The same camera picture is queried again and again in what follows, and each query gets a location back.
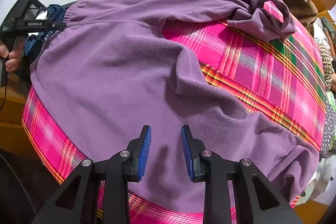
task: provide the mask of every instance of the pink plaid fabric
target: pink plaid fabric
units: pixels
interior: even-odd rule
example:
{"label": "pink plaid fabric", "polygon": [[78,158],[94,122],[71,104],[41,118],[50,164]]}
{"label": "pink plaid fabric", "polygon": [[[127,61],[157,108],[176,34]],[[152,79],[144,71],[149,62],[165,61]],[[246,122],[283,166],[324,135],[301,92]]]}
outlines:
{"label": "pink plaid fabric", "polygon": [[[264,6],[280,21],[273,3]],[[261,111],[294,134],[320,149],[325,115],[322,61],[314,40],[296,21],[296,33],[284,41],[265,43],[225,21],[208,23],[168,22],[163,35],[191,48],[205,79],[237,96],[249,111]],[[85,159],[66,137],[31,88],[22,123],[48,170],[59,183]],[[101,215],[104,183],[100,187]],[[137,223],[201,223],[203,213],[185,214],[166,210],[129,193],[130,218]],[[235,223],[235,210],[232,223]]]}

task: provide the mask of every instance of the finger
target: finger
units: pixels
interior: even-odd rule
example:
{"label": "finger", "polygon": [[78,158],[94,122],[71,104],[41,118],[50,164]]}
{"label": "finger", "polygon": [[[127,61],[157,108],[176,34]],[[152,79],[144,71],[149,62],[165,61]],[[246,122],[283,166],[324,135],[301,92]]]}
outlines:
{"label": "finger", "polygon": [[6,61],[5,65],[7,68],[13,67],[16,69],[19,65],[19,61],[20,59],[9,59],[8,61]]}
{"label": "finger", "polygon": [[21,50],[17,49],[14,51],[11,51],[8,56],[9,59],[17,59],[21,58]]}
{"label": "finger", "polygon": [[24,41],[22,40],[20,45],[19,45],[19,48],[18,48],[19,51],[21,51],[23,49],[23,45],[24,45]]}
{"label": "finger", "polygon": [[6,71],[7,72],[13,72],[13,71],[15,71],[16,70],[16,68],[14,68],[14,67],[6,67]]}
{"label": "finger", "polygon": [[8,49],[4,42],[0,41],[0,57],[6,58],[8,56]]}

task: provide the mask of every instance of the bed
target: bed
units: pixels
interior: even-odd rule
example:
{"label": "bed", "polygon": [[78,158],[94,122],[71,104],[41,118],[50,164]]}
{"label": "bed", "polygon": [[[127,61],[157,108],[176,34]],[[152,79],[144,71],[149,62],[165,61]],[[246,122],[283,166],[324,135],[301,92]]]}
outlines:
{"label": "bed", "polygon": [[[282,20],[272,3],[265,3],[264,8]],[[229,90],[249,111],[263,112],[319,151],[326,112],[323,66],[314,39],[297,20],[295,24],[295,34],[270,43],[227,27],[225,20],[178,24],[171,21],[162,33],[195,52],[210,85]],[[59,183],[86,158],[50,116],[34,87],[29,92],[22,123],[37,154]],[[99,215],[103,191],[102,182]],[[201,223],[203,218],[202,212],[169,211],[132,192],[129,208],[132,223]]]}

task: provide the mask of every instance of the purple fleece jacket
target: purple fleece jacket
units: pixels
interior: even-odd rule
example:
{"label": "purple fleece jacket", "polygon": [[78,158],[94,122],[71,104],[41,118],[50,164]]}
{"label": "purple fleece jacket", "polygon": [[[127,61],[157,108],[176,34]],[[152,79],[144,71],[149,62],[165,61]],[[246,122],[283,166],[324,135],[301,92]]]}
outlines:
{"label": "purple fleece jacket", "polygon": [[79,0],[67,28],[31,65],[42,103],[70,140],[94,161],[105,160],[152,127],[145,176],[129,189],[165,208],[202,212],[204,184],[187,175],[181,127],[225,159],[251,159],[292,200],[319,160],[308,143],[262,113],[248,112],[230,92],[209,85],[191,49],[165,39],[167,19],[230,26],[269,41],[295,31],[281,0],[281,24],[268,0]]}

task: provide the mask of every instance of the human hand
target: human hand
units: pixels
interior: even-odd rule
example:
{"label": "human hand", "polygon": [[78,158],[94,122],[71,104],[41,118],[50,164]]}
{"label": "human hand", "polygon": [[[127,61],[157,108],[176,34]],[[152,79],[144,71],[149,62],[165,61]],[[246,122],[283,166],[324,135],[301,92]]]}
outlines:
{"label": "human hand", "polygon": [[17,69],[21,59],[21,50],[23,49],[24,42],[21,41],[17,49],[9,52],[4,42],[0,40],[0,57],[8,58],[6,61],[6,71],[13,72]]}
{"label": "human hand", "polygon": [[330,90],[336,92],[336,73],[333,73],[333,81],[331,82]]}

